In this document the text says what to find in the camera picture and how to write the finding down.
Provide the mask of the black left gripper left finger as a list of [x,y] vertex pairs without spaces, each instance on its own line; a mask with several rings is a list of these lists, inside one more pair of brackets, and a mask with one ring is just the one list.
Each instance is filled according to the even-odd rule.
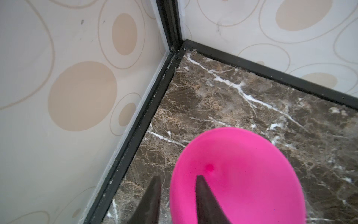
[[157,224],[160,214],[161,180],[154,176],[128,224]]

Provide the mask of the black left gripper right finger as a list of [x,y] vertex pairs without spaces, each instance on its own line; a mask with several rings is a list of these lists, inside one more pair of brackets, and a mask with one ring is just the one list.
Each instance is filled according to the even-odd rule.
[[230,224],[202,175],[196,177],[195,194],[198,224]]

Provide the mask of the pink plastic wine glass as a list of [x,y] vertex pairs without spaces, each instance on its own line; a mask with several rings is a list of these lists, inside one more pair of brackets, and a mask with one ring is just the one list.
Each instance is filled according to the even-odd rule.
[[175,224],[196,224],[196,177],[203,176],[232,224],[304,224],[299,179],[270,141],[251,131],[206,131],[180,154],[170,185]]

